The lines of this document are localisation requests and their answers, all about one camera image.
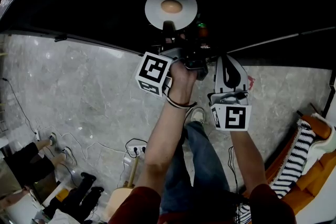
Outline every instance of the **red sleeve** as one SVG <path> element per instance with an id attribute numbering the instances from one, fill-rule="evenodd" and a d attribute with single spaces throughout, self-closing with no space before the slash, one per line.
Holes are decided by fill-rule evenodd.
<path id="1" fill-rule="evenodd" d="M 156 224 L 159 218 L 161 197 L 153 189 L 135 188 L 121 204 L 109 224 Z"/>
<path id="2" fill-rule="evenodd" d="M 257 186 L 250 195 L 253 224 L 295 224 L 292 208 L 278 198 L 274 190 L 266 184 Z"/>

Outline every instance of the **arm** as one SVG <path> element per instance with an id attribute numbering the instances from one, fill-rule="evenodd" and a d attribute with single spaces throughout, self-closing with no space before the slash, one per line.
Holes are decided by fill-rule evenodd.
<path id="1" fill-rule="evenodd" d="M 231 132 L 238 166 L 249 194 L 260 184 L 267 184 L 264 161 L 248 132 Z"/>
<path id="2" fill-rule="evenodd" d="M 6 209 L 7 207 L 16 204 L 28 193 L 29 193 L 29 190 L 22 189 L 19 193 L 8 195 L 7 197 L 0 200 L 0 208 Z"/>
<path id="3" fill-rule="evenodd" d="M 173 84 L 169 97 L 178 104 L 188 104 L 197 73 L 188 71 L 181 62 L 171 66 Z M 185 109 L 165 103 L 160 118 L 149 138 L 145 166 L 137 187 L 154 189 L 161 195 L 166 172 L 180 140 L 185 118 Z"/>

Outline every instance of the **egg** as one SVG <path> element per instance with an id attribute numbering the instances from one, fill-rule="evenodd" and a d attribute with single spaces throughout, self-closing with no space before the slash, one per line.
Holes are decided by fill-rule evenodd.
<path id="1" fill-rule="evenodd" d="M 182 10 L 182 4 L 176 0 L 165 0 L 161 3 L 161 8 L 167 13 L 179 13 Z"/>

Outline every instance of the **person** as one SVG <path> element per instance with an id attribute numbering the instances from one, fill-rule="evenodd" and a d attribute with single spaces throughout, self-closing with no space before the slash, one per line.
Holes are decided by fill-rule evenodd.
<path id="1" fill-rule="evenodd" d="M 196 73 L 188 71 L 181 62 L 171 65 L 170 71 L 170 99 L 188 105 Z M 223 167 L 202 126 L 204 111 L 195 109 L 191 123 L 183 131 L 185 113 L 185 109 L 165 103 L 149 138 L 139 180 L 109 224 L 235 222 L 232 210 L 224 202 L 231 193 Z M 183 137 L 188 139 L 193 153 L 193 187 L 184 163 Z M 249 193 L 253 224 L 295 223 L 292 209 L 267 185 L 263 159 L 249 134 L 231 132 L 231 138 Z"/>
<path id="2" fill-rule="evenodd" d="M 0 159 L 0 211 L 16 204 L 29 193 L 28 186 L 45 178 L 63 161 L 76 166 L 71 149 L 65 147 L 60 154 L 48 159 L 46 156 L 34 163 L 30 161 L 46 146 L 56 145 L 56 135 L 49 139 L 28 144 L 12 156 Z"/>
<path id="3" fill-rule="evenodd" d="M 92 187 L 93 182 L 96 181 L 95 176 L 85 172 L 81 173 L 81 176 L 83 180 L 78 188 L 72 189 L 62 202 L 54 197 L 43 213 L 37 214 L 35 222 L 38 224 L 82 224 L 94 210 L 104 189 Z"/>

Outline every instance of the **electrical outlet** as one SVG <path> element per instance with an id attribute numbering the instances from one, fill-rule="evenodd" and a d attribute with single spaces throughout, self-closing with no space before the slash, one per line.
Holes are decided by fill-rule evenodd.
<path id="1" fill-rule="evenodd" d="M 144 151 L 142 150 L 143 147 L 147 147 L 147 144 L 142 144 L 142 145 L 131 145 L 131 146 L 127 146 L 127 150 L 131 155 L 135 155 L 134 149 L 137 149 L 137 155 L 141 155 L 144 154 Z"/>

